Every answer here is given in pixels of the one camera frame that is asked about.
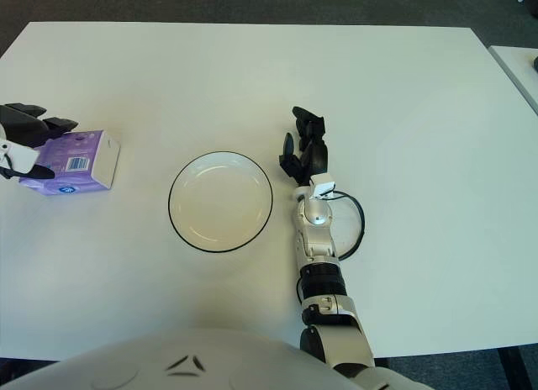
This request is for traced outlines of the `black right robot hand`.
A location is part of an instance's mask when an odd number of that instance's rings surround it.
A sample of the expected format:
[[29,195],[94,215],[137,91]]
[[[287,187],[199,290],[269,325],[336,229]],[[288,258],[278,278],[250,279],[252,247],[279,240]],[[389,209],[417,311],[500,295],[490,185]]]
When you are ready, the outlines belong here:
[[292,112],[296,118],[301,156],[294,154],[293,137],[286,133],[282,154],[278,157],[279,165],[299,186],[308,186],[311,176],[328,170],[328,148],[323,139],[324,118],[297,106]]

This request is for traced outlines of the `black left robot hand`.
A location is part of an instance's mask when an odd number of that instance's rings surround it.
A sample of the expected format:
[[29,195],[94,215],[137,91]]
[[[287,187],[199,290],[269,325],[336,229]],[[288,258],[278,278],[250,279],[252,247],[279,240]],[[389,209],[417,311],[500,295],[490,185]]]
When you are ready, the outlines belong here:
[[55,173],[37,164],[37,148],[48,140],[70,133],[76,121],[52,117],[41,119],[46,109],[37,105],[8,103],[1,105],[1,176],[48,180]]

